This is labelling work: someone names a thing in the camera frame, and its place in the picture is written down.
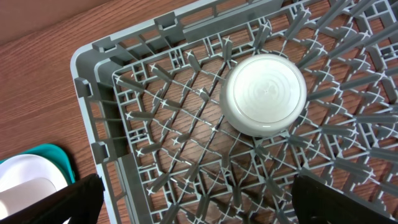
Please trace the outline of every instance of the teal tray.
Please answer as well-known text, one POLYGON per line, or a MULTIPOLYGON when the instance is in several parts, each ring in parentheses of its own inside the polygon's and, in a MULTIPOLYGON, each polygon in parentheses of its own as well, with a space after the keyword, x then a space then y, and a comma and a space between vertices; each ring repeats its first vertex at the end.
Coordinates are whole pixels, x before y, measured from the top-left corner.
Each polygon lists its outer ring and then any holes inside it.
POLYGON ((75 173, 72 170, 69 158, 60 147, 53 144, 42 144, 32 149, 28 149, 18 155, 21 154, 33 154, 48 159, 58 167, 67 180, 68 185, 75 183, 75 173))

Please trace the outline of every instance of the black object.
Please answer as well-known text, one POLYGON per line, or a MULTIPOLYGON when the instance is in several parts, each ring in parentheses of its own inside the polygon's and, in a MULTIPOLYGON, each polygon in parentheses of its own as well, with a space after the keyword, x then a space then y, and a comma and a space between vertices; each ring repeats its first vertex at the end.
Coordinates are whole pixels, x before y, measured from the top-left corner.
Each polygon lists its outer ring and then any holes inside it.
POLYGON ((90 174, 43 200, 19 211, 0 224, 51 223, 69 224, 96 223, 104 201, 104 186, 96 174, 90 174))
POLYGON ((293 182, 292 201, 300 224, 396 224, 308 176, 293 182))

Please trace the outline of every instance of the dish rack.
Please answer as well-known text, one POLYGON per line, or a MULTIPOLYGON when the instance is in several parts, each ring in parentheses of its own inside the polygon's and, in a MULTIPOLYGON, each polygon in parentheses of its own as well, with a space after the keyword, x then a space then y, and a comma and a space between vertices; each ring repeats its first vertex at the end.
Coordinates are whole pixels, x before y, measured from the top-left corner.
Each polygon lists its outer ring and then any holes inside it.
POLYGON ((297 223, 295 175, 394 219, 397 15, 387 0, 202 0, 79 48, 72 77, 111 223, 297 223), (308 89, 268 138, 219 107, 228 71, 256 54, 294 62, 308 89))

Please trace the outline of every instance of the gray dish rack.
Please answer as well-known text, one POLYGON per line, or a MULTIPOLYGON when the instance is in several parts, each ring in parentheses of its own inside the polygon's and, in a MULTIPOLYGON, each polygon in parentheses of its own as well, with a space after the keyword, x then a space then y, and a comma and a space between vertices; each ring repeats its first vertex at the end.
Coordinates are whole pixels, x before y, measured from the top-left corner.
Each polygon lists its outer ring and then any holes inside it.
POLYGON ((202 0, 75 52, 111 223, 297 223, 295 175, 394 219, 398 2, 324 3, 202 0), (255 54, 288 58, 308 81, 300 117, 269 138, 237 133, 218 106, 228 70, 255 54))

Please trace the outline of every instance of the white bowl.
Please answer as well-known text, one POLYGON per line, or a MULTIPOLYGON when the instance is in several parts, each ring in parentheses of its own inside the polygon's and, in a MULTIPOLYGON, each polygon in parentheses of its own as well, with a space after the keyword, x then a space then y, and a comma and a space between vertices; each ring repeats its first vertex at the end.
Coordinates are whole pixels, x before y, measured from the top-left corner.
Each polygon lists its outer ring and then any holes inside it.
POLYGON ((274 54, 249 57, 233 68, 220 92, 228 122, 243 134, 272 136, 290 126, 307 97, 300 70, 274 54))

